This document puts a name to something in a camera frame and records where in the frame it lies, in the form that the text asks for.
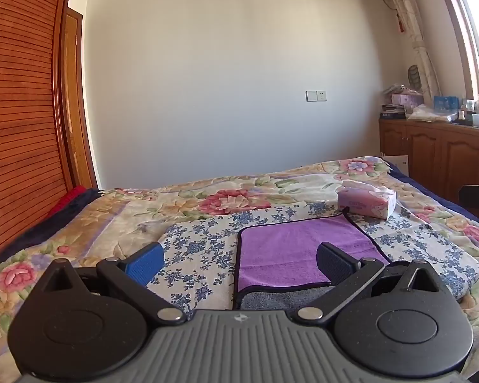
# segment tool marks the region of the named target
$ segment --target pink box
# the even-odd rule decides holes
[[[396,207],[397,195],[386,187],[384,189],[385,191],[369,191],[362,188],[339,187],[338,209],[349,207],[351,213],[387,220]]]
[[[403,107],[417,107],[424,103],[424,97],[421,95],[392,95],[392,104]]]

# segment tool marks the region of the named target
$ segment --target bed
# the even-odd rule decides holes
[[[381,158],[360,157],[155,190],[112,189],[80,198],[80,207],[71,202],[72,212],[64,208],[34,227],[40,235],[32,240],[39,244],[16,240],[0,256],[0,383],[19,375],[7,348],[9,325],[53,259],[91,267],[159,241],[165,267],[147,285],[150,290],[190,315],[197,308],[229,309],[238,231],[336,214],[335,190],[348,179],[396,190],[398,205],[388,221],[352,218],[392,259],[429,260],[460,299],[475,332],[463,370],[472,375],[479,370],[479,220]]]

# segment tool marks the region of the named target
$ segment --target beige curtain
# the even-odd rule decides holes
[[[433,97],[441,93],[436,72],[427,53],[419,9],[415,0],[393,0],[393,2],[406,28],[406,32],[410,34],[416,64],[419,68],[420,80],[422,81],[424,101],[427,106],[431,107],[433,105]]]

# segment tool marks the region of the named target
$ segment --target white cloth with blue flowers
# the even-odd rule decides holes
[[[160,238],[165,267],[147,288],[185,312],[230,309],[238,232],[248,226],[337,214],[337,202],[296,203],[177,223]],[[399,204],[387,221],[351,215],[391,261],[425,259],[456,298],[479,279],[479,263]]]

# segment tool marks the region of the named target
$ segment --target stack of books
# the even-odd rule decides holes
[[[406,119],[404,107],[400,105],[384,104],[381,107],[380,118],[383,119]]]

